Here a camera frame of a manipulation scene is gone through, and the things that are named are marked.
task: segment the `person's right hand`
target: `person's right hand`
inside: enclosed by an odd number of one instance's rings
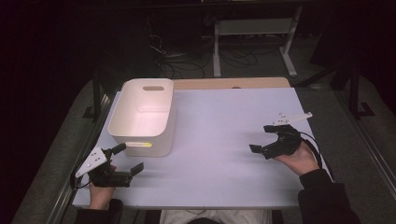
[[[285,163],[297,175],[304,175],[319,168],[311,149],[305,142],[302,142],[291,156],[281,155],[274,160]]]

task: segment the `metal stand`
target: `metal stand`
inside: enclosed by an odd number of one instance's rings
[[[266,19],[266,20],[242,20],[242,21],[218,21],[215,24],[215,48],[213,53],[214,77],[221,77],[219,62],[219,36],[220,35],[260,35],[260,34],[288,34],[287,41],[280,47],[280,53],[291,77],[296,77],[297,72],[289,56],[291,41],[301,15],[302,7],[297,7],[293,18]]]
[[[323,77],[326,77],[331,72],[339,70],[340,68],[345,66],[347,63],[348,62],[346,62],[346,61],[342,61],[342,62],[336,63],[335,65],[330,66],[330,67],[326,68],[325,70],[323,70],[323,71],[321,71],[319,73],[316,73],[312,77],[310,77],[310,78],[308,78],[308,79],[306,79],[306,80],[304,80],[304,81],[302,81],[300,83],[294,84],[293,87],[307,87],[307,86],[315,83],[319,79],[321,79]]]
[[[359,73],[353,69],[352,74],[350,75],[350,93],[349,93],[349,110],[352,112],[352,115],[355,119],[361,119],[364,116],[373,116],[374,112],[367,105],[367,103],[361,103],[363,107],[363,111],[359,111]]]
[[[101,99],[100,99],[100,83],[98,72],[95,70],[92,77],[92,88],[93,88],[93,106],[87,107],[84,115],[84,119],[93,119],[92,122],[96,122],[101,113]]]
[[[284,47],[280,47],[279,48],[280,54],[282,55],[282,58],[283,58],[283,62],[285,62],[285,65],[288,68],[288,72],[289,72],[289,76],[290,77],[296,77],[297,76],[296,69],[294,68],[294,65],[291,62],[291,59],[290,59],[290,56],[289,56],[289,49],[290,49],[290,46],[291,46],[291,41],[293,40],[294,34],[296,32],[298,20],[300,19],[300,15],[301,15],[301,11],[302,10],[303,10],[302,7],[297,7],[297,9],[296,9],[296,11],[294,13],[293,21],[290,24],[288,37],[287,37],[288,40],[286,41]]]

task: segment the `cable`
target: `cable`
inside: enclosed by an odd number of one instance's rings
[[[314,156],[315,156],[315,159],[317,160],[317,164],[318,164],[319,169],[323,169],[322,158],[321,158],[320,154],[318,153],[318,150],[314,147],[314,145],[312,145],[312,143],[309,140],[303,139],[303,138],[302,138],[302,140],[303,140],[303,142],[306,143],[306,145],[309,148],[311,148],[312,153],[314,153]]]
[[[232,67],[236,67],[236,68],[247,68],[251,65],[254,65],[257,63],[257,55],[264,55],[264,54],[268,54],[268,53],[272,53],[276,50],[278,50],[278,48],[280,46],[283,46],[286,43],[287,39],[284,38],[282,40],[282,42],[280,44],[276,44],[276,46],[273,49],[270,49],[268,51],[265,52],[255,52],[256,50],[258,50],[258,48],[255,49],[250,49],[248,51],[245,51],[244,49],[247,47],[247,45],[245,45],[242,41],[241,38],[239,38],[239,49],[235,49],[234,52],[231,52],[229,49],[226,50],[226,52],[229,52],[229,54],[231,54],[233,56],[233,59],[229,56],[226,56],[224,53],[220,53],[219,56],[221,57],[221,59],[227,63],[228,65],[232,66]]]
[[[325,163],[326,166],[327,166],[327,169],[329,170],[329,174],[330,174],[330,176],[332,177],[332,180],[334,180],[334,174],[333,174],[333,172],[332,172],[332,167],[331,167],[330,164],[326,161],[326,159],[324,159],[324,158],[321,157],[321,152],[320,152],[320,148],[319,148],[319,144],[318,144],[317,140],[315,140],[314,137],[312,137],[311,135],[309,135],[309,134],[307,134],[307,133],[302,133],[302,134],[304,134],[304,135],[310,137],[312,140],[314,140],[314,142],[315,142],[315,144],[317,145],[317,148],[318,148],[318,157],[319,157],[319,159],[317,159],[317,160],[323,160],[323,161],[324,161],[324,163]]]
[[[164,56],[164,59],[166,61],[168,61],[169,63],[170,62],[190,63],[190,62],[194,62],[196,60],[199,60],[200,58],[201,57],[199,56],[199,54],[195,53],[195,52],[171,54],[171,55],[165,55]]]
[[[151,45],[149,45],[149,47],[150,47],[151,49],[157,50],[157,51],[160,52],[161,54],[166,54],[166,50],[164,50],[164,49],[157,49],[157,48],[155,48],[155,47],[153,47],[153,46],[151,46]]]
[[[205,78],[205,67],[210,62],[211,57],[207,57],[204,64],[198,64],[197,61],[201,61],[203,57],[200,56],[199,53],[189,52],[185,55],[176,56],[175,58],[162,58],[162,61],[159,64],[163,64],[163,75],[168,77],[166,66],[172,69],[171,78],[175,78],[175,74],[180,74],[180,77],[183,78],[180,71],[196,71],[201,70],[202,78]]]
[[[80,167],[80,165],[87,160],[88,155],[84,156],[75,166],[75,168],[73,169],[72,174],[70,174],[70,187],[72,188],[72,190],[77,190],[77,189],[83,189],[85,188],[87,185],[89,185],[91,183],[91,180],[84,184],[83,186],[80,185],[82,177],[80,178],[76,178],[76,171],[77,169]]]

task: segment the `bin handle cutout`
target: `bin handle cutout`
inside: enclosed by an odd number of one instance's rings
[[[145,86],[143,87],[145,91],[164,91],[165,88],[162,86]]]

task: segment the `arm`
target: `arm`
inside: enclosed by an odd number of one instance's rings
[[[310,148],[302,142],[291,155],[275,160],[285,163],[300,176],[304,189],[298,195],[303,223],[361,223],[351,210],[343,184],[335,184],[327,172],[319,169]]]
[[[75,224],[120,223],[122,201],[111,199],[115,188],[98,188],[90,184],[91,202],[88,209],[78,209]]]

